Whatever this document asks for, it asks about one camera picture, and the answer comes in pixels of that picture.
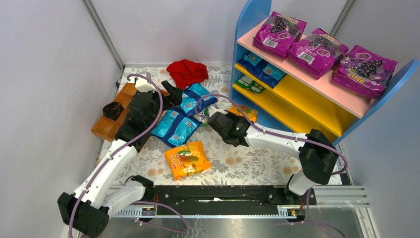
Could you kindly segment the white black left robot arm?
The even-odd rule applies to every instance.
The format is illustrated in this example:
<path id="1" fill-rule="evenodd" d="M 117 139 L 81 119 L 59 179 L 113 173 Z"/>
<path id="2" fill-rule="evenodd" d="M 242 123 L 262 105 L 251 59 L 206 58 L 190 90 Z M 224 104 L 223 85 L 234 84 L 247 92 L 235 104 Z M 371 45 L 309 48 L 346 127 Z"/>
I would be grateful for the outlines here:
<path id="1" fill-rule="evenodd" d="M 130 178 L 124 187 L 112 193 L 108 190 L 150 138 L 162 112 L 182 102 L 182 89 L 167 81 L 162 85 L 168 92 L 166 96 L 154 83 L 137 90 L 122 113 L 124 121 L 103 160 L 72 194 L 64 192 L 58 198 L 70 238 L 74 230 L 86 238 L 96 238 L 116 213 L 135 201 L 151 202 L 156 197 L 153 182 L 143 176 Z"/>

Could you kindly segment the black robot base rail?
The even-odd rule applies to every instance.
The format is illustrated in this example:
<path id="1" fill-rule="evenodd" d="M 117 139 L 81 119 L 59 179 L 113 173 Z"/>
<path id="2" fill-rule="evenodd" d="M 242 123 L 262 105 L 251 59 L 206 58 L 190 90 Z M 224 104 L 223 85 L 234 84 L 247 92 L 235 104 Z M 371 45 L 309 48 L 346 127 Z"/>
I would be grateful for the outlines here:
<path id="1" fill-rule="evenodd" d="M 295 195 L 274 185 L 155 185 L 140 175 L 137 181 L 146 191 L 142 200 L 152 202 L 158 216 L 264 216 L 278 215 L 279 206 L 297 210 L 316 205 L 315 193 Z"/>

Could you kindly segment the orange mango candy bag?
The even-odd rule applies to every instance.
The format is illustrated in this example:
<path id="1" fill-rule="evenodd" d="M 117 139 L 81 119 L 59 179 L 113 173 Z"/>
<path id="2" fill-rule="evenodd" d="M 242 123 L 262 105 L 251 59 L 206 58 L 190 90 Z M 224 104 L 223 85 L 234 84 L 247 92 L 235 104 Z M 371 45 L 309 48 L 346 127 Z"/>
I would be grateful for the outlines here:
<path id="1" fill-rule="evenodd" d="M 256 122 L 258 119 L 258 111 L 254 110 L 252 108 L 240 105 L 240 109 L 245 113 L 245 115 L 247 116 L 247 118 L 249 120 L 251 120 L 252 122 Z M 237 115 L 237 116 L 243 116 L 242 113 L 240 112 L 240 110 L 238 109 L 237 106 L 235 106 L 234 104 L 231 105 L 231 107 L 228 109 L 229 112 Z"/>
<path id="2" fill-rule="evenodd" d="M 164 154 L 175 180 L 199 174 L 211 168 L 201 141 L 174 147 Z"/>

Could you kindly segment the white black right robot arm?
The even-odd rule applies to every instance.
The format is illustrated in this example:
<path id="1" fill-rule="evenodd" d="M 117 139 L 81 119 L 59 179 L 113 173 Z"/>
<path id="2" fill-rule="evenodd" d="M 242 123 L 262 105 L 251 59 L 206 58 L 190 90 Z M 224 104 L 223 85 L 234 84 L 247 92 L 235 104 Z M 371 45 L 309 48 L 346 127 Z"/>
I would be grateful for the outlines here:
<path id="1" fill-rule="evenodd" d="M 292 133 L 252 123 L 247 117 L 215 109 L 208 124 L 226 144 L 234 147 L 265 147 L 298 159 L 301 169 L 293 174 L 286 192 L 304 195 L 316 184 L 329 183 L 338 152 L 325 135 L 316 129 L 310 133 Z"/>

